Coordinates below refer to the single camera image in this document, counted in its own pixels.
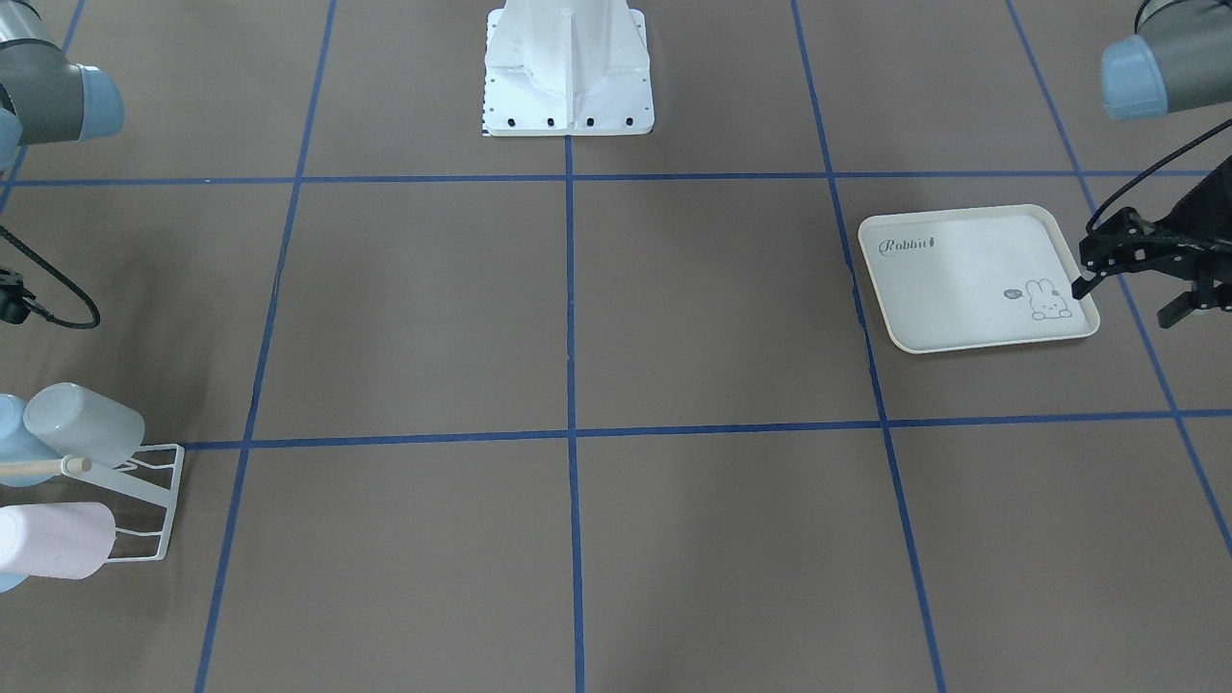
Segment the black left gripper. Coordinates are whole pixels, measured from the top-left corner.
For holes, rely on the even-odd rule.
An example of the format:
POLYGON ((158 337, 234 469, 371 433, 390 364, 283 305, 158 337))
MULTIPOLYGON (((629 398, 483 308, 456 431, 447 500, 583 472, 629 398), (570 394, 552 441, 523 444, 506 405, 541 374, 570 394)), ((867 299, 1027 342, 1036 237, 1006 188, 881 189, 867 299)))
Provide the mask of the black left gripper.
POLYGON ((1071 284, 1072 298, 1085 298, 1117 273, 1165 273, 1189 289, 1157 312, 1170 329, 1193 312, 1231 311, 1230 171, 1210 171, 1161 219, 1145 219, 1122 207, 1095 222, 1080 240, 1083 270, 1071 284))

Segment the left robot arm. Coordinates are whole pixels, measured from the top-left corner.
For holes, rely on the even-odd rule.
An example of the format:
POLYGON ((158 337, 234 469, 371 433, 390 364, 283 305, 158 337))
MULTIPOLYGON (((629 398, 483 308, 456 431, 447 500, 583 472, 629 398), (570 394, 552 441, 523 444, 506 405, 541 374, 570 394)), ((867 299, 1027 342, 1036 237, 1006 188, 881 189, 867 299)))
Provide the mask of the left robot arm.
MULTIPOLYGON (((1104 109, 1114 121, 1133 121, 1227 104, 1230 58, 1227 1, 1140 2, 1133 35, 1103 52, 1104 109)), ((1088 219, 1072 297, 1121 273, 1153 271, 1189 285, 1157 312, 1161 328, 1200 311, 1230 312, 1231 163, 1220 162, 1159 219, 1115 208, 1127 192, 1110 194, 1088 219)))

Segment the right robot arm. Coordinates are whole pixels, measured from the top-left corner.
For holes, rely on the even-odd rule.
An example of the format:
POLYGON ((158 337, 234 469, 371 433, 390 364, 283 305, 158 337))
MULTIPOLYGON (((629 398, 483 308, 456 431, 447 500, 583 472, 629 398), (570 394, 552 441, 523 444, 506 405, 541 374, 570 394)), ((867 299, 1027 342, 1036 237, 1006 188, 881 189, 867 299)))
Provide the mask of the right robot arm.
POLYGON ((1 2, 1 170, 22 146, 120 133, 126 107, 101 67, 75 64, 27 1, 1 2))

